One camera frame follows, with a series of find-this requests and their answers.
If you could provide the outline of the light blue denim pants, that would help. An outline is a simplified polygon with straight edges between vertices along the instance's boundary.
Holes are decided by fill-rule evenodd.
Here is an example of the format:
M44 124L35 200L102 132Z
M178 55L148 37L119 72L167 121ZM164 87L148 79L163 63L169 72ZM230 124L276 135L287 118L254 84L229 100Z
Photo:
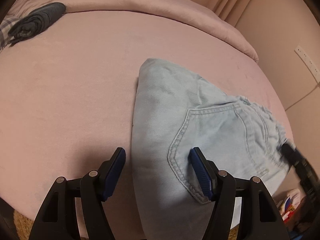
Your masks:
M147 239L201 239L214 204L188 155L204 156L236 178L262 179L275 193L290 167L280 155L285 129L265 107L231 96L177 64L147 59L138 77L132 128L136 201Z

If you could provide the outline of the tan fuzzy rug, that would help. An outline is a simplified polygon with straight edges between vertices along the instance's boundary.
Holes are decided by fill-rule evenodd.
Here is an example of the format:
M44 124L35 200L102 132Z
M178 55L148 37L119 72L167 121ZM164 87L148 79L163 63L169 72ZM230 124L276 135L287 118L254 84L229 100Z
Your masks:
M33 221L16 210L14 210L13 218L19 239L28 240L33 226Z

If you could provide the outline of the pink bed sheet mattress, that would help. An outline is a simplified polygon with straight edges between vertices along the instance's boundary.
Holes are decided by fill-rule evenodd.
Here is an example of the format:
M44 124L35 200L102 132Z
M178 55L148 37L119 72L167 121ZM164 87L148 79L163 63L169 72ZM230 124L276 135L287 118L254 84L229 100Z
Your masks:
M139 71L147 59L177 64L227 95L265 107L291 136L257 61L228 43L142 12L67 13L1 52L1 197L35 219L57 177L79 178L122 147L126 164L104 210L116 239L146 238L131 146Z

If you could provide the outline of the pink quilt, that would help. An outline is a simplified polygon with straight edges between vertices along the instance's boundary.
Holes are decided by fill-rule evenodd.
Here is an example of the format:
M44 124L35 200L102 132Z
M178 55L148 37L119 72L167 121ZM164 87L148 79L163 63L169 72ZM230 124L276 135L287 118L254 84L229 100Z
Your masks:
M134 11L182 22L216 37L258 61L255 49L243 35L214 12L190 0L16 0L8 14L17 18L27 16L43 5L61 2L67 12Z

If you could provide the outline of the plaid pillow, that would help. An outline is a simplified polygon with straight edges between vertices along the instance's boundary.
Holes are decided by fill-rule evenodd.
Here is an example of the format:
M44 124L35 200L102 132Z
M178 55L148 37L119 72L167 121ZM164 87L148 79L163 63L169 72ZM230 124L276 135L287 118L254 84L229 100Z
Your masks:
M5 16L4 20L0 25L0 42L1 47L0 51L2 51L9 43L11 37L8 35L9 30L14 26L16 22L20 19L14 16Z

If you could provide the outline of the dark folded jeans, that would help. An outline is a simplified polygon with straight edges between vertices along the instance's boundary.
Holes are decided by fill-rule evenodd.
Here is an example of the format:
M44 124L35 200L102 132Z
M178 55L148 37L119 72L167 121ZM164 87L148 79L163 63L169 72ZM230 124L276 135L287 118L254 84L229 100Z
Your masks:
M50 3L33 10L8 31L9 44L13 46L39 35L58 21L65 12L66 6L60 2Z

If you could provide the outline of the white wall socket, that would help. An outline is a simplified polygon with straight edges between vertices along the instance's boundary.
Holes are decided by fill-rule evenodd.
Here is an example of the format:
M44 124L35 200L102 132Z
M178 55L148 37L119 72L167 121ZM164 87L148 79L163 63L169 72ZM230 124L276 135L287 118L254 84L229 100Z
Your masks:
M316 64L312 61L310 56L305 52L305 50L298 45L295 48L295 53L298 57L303 61L303 63L307 66L308 70L310 71L311 75L314 77L317 83L320 82L320 73L319 69Z

